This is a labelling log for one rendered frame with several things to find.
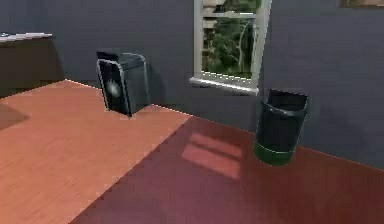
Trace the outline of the black square bin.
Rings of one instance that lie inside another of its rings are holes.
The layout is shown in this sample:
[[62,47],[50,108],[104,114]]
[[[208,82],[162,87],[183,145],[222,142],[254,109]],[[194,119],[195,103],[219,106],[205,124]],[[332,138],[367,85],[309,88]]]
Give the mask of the black square bin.
[[96,67],[107,110],[131,117],[150,104],[143,55],[113,49],[96,51]]

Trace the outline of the white framed window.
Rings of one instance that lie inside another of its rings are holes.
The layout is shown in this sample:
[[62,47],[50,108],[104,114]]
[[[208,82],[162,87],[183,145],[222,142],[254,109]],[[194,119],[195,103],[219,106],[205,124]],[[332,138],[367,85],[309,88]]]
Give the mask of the white framed window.
[[194,85],[256,95],[273,0],[193,0]]

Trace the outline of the black round bin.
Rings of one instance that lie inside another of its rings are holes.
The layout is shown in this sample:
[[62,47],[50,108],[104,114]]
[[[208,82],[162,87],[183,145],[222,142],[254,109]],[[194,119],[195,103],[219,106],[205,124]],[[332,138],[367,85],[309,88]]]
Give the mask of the black round bin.
[[308,96],[270,89],[261,102],[254,153],[272,166],[287,165],[296,150],[298,138],[308,113]]

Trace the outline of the dark cabinet with white top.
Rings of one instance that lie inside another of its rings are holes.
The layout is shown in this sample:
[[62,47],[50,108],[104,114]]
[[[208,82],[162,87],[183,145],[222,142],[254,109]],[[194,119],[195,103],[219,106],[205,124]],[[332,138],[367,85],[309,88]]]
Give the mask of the dark cabinet with white top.
[[0,36],[0,98],[64,79],[52,34]]

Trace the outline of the framed wall picture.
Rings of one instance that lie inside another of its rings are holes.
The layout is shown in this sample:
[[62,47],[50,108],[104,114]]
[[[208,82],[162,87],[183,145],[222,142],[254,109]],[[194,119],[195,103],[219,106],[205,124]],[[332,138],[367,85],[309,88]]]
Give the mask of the framed wall picture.
[[342,8],[383,8],[384,0],[340,0]]

